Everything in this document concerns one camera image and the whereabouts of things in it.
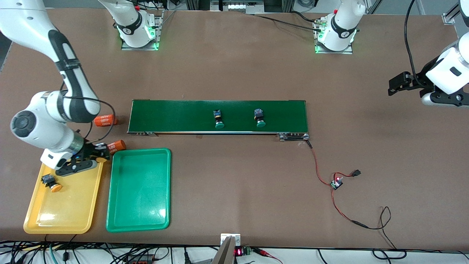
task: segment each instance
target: metal mounting plate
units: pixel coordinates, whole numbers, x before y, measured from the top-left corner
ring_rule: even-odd
[[[316,23],[312,23],[313,28],[318,28],[323,30],[325,27],[324,25],[318,26]],[[326,48],[321,42],[318,41],[319,35],[322,34],[321,32],[314,31],[314,50],[317,54],[353,54],[352,51],[352,43],[348,45],[348,47],[342,51],[333,51]]]
[[[151,20],[149,26],[155,26],[155,29],[148,29],[149,34],[154,34],[155,38],[150,40],[147,45],[143,47],[130,47],[124,41],[122,41],[121,50],[158,50],[159,40],[161,38],[161,29],[163,26],[163,16],[155,16],[155,20]]]
[[[223,244],[223,241],[229,236],[233,236],[236,241],[236,246],[239,247],[241,245],[241,235],[240,234],[229,234],[223,233],[220,235],[220,245]]]

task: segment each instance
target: orange capacitor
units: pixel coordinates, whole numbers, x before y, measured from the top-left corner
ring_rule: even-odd
[[[118,140],[116,142],[108,144],[107,149],[109,149],[109,154],[113,154],[113,153],[116,153],[119,150],[127,149],[127,146],[125,146],[125,143],[124,143],[123,140]]]
[[[114,124],[117,124],[117,118],[114,115],[97,116],[94,118],[96,126],[109,126],[114,119]]]

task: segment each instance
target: red wire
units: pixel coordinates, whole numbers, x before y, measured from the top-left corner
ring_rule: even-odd
[[[327,185],[327,186],[330,186],[327,182],[325,182],[325,181],[321,178],[321,175],[319,174],[318,158],[316,157],[316,152],[314,151],[313,148],[311,149],[311,152],[313,153],[314,164],[316,165],[316,176],[318,177],[318,179],[319,179],[322,183],[324,183],[324,184]]]
[[[278,258],[276,258],[276,257],[274,257],[274,256],[272,256],[272,255],[270,255],[270,254],[269,254],[267,257],[270,257],[270,258],[276,259],[276,260],[278,260],[280,263],[282,263],[282,264],[283,264],[283,262],[282,262],[281,260],[279,260]]]
[[[332,188],[332,186],[328,183],[326,183],[320,176],[319,174],[319,166],[318,166],[318,158],[316,157],[316,152],[314,151],[314,149],[311,149],[311,152],[313,153],[313,157],[314,157],[314,163],[316,164],[316,175],[318,177],[318,179],[324,183],[325,185],[329,186],[331,188],[331,199],[332,199],[332,204],[334,205],[335,209],[339,212],[339,214],[341,216],[343,216],[345,219],[347,219],[348,221],[352,221],[350,220],[350,218],[348,218],[344,213],[342,213],[342,211],[337,207],[337,205],[335,205],[335,200],[334,200],[334,189]],[[334,180],[335,180],[335,175],[337,174],[340,174],[342,176],[345,176],[345,177],[351,177],[352,175],[347,175],[347,174],[343,174],[342,172],[334,172]]]
[[[341,216],[343,216],[345,219],[347,219],[348,221],[352,221],[350,220],[350,218],[348,218],[344,213],[342,213],[342,211],[337,207],[337,205],[335,205],[335,200],[334,200],[334,189],[331,188],[331,199],[332,199],[332,204],[334,205],[335,209],[339,212],[339,214]]]

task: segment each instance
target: red light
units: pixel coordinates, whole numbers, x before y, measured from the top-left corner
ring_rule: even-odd
[[[237,248],[234,250],[235,256],[242,256],[242,248]]]

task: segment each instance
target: green conveyor belt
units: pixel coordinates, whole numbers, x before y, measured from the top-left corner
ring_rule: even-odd
[[[264,112],[257,127],[254,109]],[[221,110],[222,129],[213,111]],[[308,133],[305,101],[164,101],[133,100],[128,133],[278,134]]]

